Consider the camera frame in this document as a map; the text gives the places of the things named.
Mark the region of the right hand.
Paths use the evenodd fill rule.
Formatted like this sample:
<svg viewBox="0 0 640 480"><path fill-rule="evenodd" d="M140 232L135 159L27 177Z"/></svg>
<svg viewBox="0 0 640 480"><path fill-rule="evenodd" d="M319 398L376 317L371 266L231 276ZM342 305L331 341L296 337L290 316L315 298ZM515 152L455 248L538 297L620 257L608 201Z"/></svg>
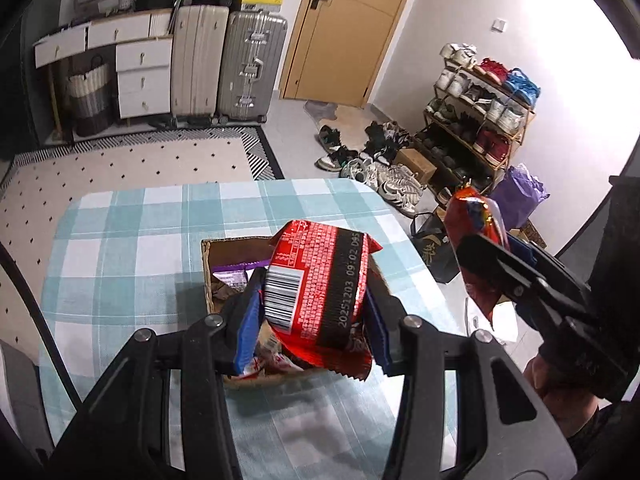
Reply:
<svg viewBox="0 0 640 480"><path fill-rule="evenodd" d="M574 436L592 419L599 399L589 390L568 386L542 356L529 360L524 377L540 396L565 437Z"/></svg>

